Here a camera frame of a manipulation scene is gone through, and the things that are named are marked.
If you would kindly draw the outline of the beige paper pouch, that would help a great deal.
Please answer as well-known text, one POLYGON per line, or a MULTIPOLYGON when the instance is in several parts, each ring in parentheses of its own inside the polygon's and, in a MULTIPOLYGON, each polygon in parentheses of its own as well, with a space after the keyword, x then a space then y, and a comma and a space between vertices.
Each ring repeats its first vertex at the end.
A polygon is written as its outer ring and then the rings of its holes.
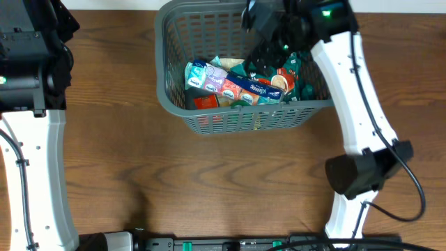
POLYGON ((244 59, 220 58, 220 64, 223 69, 230 71, 233 67, 242 64, 244 59))

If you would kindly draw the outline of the green lid jar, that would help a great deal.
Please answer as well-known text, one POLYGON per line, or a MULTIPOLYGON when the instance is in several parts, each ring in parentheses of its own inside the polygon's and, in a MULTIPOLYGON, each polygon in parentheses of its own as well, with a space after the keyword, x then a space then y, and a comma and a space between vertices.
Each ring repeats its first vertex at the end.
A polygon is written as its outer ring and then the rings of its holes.
POLYGON ((230 104, 230 106, 231 106, 231 108, 235 108, 235 107, 249 107, 250 104, 247 101, 244 101, 244 100, 236 100, 236 101, 233 101, 230 104))

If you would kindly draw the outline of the green coffee bag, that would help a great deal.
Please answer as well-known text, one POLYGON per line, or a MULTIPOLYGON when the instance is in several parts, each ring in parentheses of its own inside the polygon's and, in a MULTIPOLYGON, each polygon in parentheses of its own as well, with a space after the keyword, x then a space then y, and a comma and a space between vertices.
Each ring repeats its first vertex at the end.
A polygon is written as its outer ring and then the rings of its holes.
POLYGON ((247 65, 245 61, 230 68, 229 72, 258 82, 262 86, 271 86, 274 90, 280 89, 282 102, 314 100, 316 90, 311 84, 300 79, 301 66, 302 59, 293 52, 281 68, 266 68, 265 75, 262 75, 253 63, 247 65))

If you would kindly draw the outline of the orange pasta package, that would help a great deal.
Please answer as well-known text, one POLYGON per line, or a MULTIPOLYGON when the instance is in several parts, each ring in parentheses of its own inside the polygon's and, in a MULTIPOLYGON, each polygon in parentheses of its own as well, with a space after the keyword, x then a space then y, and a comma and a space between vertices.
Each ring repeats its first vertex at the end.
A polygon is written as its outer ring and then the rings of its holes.
POLYGON ((228 98, 218 96, 215 94, 195 98, 193 101, 197 109, 213 109, 218 107, 229 107, 231 104, 231 101, 228 98))

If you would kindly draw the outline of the tissue pack multipack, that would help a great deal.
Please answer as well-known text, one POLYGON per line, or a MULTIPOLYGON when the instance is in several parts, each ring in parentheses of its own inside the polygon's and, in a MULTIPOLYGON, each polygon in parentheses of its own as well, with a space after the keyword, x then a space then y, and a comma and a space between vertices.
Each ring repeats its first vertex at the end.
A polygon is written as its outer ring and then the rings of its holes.
POLYGON ((231 74, 229 71, 201 60, 192 62, 192 71, 187 83, 189 89, 199 89, 229 100, 244 100, 250 105, 277 104, 281 102, 282 92, 271 86, 231 74))

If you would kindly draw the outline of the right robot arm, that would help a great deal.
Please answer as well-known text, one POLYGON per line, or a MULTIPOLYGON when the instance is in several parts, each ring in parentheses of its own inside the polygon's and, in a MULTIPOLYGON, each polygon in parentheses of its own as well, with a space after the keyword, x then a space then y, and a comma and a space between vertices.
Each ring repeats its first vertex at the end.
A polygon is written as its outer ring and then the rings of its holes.
POLYGON ((355 14, 347 1, 284 1, 283 11, 248 1, 242 26, 256 30, 261 43, 248 56, 260 73, 284 62, 288 53, 309 50, 328 86, 344 141, 343 155, 325 163, 334 190, 325 239, 318 248, 368 247, 362 227, 386 180, 406 169, 410 142, 398 140, 371 81, 355 14))

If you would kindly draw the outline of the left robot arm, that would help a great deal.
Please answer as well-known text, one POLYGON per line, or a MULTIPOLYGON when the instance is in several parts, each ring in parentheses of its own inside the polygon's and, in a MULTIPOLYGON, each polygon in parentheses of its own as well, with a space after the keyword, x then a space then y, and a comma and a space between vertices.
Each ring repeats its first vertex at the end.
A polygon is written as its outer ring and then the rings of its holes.
POLYGON ((63 167, 66 89, 79 23, 59 0, 1 2, 1 155, 11 250, 133 250, 130 232, 84 234, 63 167))

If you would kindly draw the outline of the light blue wipes packet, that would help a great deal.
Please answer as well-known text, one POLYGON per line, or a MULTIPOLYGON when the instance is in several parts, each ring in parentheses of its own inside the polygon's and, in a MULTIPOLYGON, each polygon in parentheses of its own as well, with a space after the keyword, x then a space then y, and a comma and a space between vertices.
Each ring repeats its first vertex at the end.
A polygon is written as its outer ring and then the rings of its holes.
MULTIPOLYGON (((213 65, 213 66, 217 66, 219 68, 222 67, 222 62, 220 61, 220 58, 218 56, 216 56, 214 59, 212 59, 211 61, 209 61, 209 64, 213 65)), ((190 88, 190 85, 187 83, 188 79, 189 79, 189 75, 192 71, 192 62, 188 62, 186 67, 185 67, 185 90, 188 90, 190 88)))

